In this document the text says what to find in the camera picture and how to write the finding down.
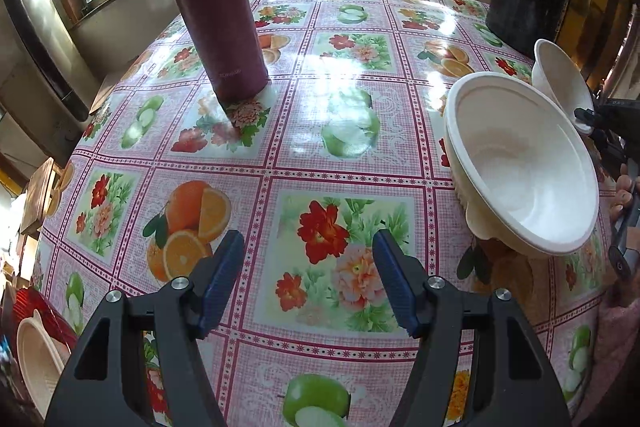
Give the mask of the person's hand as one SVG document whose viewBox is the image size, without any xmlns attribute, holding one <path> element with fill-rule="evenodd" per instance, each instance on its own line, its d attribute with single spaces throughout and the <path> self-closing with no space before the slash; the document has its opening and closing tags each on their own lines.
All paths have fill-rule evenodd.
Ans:
<svg viewBox="0 0 640 427">
<path fill-rule="evenodd" d="M 627 164 L 620 166 L 620 176 L 616 180 L 616 193 L 608 208 L 612 222 L 617 221 L 623 212 L 632 206 L 634 194 L 639 193 L 639 182 L 638 176 L 635 178 L 629 176 Z"/>
</svg>

